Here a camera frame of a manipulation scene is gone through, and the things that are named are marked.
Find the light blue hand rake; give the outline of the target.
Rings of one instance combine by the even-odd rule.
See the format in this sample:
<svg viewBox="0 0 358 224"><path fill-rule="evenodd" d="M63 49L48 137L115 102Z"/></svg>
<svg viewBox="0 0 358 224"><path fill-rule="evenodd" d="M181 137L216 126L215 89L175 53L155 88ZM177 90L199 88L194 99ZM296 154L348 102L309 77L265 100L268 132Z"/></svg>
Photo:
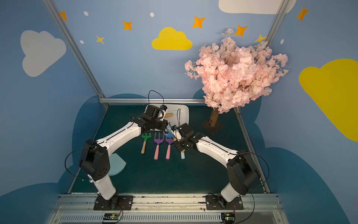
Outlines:
<svg viewBox="0 0 358 224"><path fill-rule="evenodd" d="M181 156L181 159L184 160L186 158L185 151L181 151L180 156Z"/></svg>

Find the green rake wooden handle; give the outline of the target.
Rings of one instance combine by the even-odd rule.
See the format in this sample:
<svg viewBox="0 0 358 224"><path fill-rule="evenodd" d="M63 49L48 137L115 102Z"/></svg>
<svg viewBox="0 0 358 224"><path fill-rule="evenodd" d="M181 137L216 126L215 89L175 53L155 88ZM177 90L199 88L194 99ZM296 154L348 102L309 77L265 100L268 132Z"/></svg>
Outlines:
<svg viewBox="0 0 358 224"><path fill-rule="evenodd" d="M143 146L142 146L142 149L141 149L141 154L144 154L145 153L145 148L146 148L146 143L147 141L152 137L152 134L151 133L144 133L141 135L141 137L143 138Z"/></svg>

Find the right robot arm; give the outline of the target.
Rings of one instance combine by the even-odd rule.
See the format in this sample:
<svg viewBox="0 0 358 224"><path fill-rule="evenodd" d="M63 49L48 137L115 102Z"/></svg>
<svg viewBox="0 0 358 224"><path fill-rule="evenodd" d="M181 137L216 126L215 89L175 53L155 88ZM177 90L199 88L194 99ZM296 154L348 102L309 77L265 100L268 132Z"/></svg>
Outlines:
<svg viewBox="0 0 358 224"><path fill-rule="evenodd" d="M260 180L261 174L250 152L227 148L203 133L196 133L187 123L179 127L174 125L171 133L177 139L179 151L194 149L212 157L227 169L229 183L219 193L221 201L230 203L237 197L246 195Z"/></svg>

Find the wooden handle tool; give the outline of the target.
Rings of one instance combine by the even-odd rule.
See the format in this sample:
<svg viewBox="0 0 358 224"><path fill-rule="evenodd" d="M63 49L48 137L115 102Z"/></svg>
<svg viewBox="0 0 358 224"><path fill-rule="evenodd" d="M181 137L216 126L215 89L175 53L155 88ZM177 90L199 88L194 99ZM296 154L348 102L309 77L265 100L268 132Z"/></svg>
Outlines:
<svg viewBox="0 0 358 224"><path fill-rule="evenodd" d="M172 116L174 116L173 113L167 113L167 114L165 115L165 118L172 117Z"/></svg>

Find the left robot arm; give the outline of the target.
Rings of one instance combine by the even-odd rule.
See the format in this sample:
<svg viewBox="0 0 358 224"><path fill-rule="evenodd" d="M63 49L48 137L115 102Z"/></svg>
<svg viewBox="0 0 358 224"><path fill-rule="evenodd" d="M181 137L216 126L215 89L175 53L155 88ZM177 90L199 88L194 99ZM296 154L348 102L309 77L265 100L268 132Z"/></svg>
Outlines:
<svg viewBox="0 0 358 224"><path fill-rule="evenodd" d="M110 202L117 191L112 184L110 171L110 156L130 140L151 130L165 131L168 121L165 119L146 120L140 116L134 117L121 129L98 139L88 140L79 159L79 167L86 173L91 183L98 190L100 197Z"/></svg>

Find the purple fork pink handle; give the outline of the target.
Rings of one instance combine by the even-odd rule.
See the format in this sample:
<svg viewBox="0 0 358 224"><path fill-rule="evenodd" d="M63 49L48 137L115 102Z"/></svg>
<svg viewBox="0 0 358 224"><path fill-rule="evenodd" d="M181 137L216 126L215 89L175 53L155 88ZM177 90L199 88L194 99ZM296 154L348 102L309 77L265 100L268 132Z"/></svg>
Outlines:
<svg viewBox="0 0 358 224"><path fill-rule="evenodd" d="M159 155L159 147L160 144L162 144L164 142L164 134L161 132L155 132L154 134L154 142L156 143L156 149L155 149L155 153L154 153L154 160L158 160L158 155Z"/></svg>
<svg viewBox="0 0 358 224"><path fill-rule="evenodd" d="M166 137L166 142L168 143L167 152L166 152L166 160L169 160L170 155L171 155L171 145L175 142L175 139Z"/></svg>

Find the dark blue fork yellow handle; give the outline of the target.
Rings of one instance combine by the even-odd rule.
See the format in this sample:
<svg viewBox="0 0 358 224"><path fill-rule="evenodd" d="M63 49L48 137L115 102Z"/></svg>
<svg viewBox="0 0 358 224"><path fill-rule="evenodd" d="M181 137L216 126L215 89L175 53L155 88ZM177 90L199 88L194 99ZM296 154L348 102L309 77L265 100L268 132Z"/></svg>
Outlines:
<svg viewBox="0 0 358 224"><path fill-rule="evenodd" d="M166 130L164 131L164 135L166 136L166 138L171 138L176 141L177 137L176 137L175 133L172 132L171 128L172 128L172 126L169 123L168 126L166 127Z"/></svg>

